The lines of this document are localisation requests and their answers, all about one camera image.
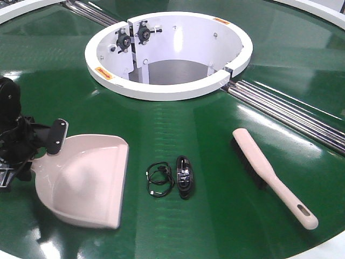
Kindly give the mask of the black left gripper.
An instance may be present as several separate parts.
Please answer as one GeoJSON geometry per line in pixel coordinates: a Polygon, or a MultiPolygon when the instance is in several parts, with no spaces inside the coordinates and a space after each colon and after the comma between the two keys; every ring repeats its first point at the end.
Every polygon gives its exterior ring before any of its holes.
{"type": "Polygon", "coordinates": [[[46,145],[49,155],[57,155],[66,139],[68,122],[57,119],[53,125],[38,124],[33,117],[18,117],[11,127],[1,125],[1,192],[11,190],[14,177],[30,181],[31,160],[46,145]]]}

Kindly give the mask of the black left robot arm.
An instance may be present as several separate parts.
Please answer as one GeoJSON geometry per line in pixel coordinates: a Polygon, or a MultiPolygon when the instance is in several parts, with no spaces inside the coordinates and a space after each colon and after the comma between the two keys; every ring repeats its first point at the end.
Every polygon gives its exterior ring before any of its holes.
{"type": "Polygon", "coordinates": [[[20,87],[1,77],[1,192],[9,192],[15,178],[31,181],[32,160],[41,148],[58,154],[67,134],[68,122],[57,119],[51,126],[22,115],[20,87]]]}

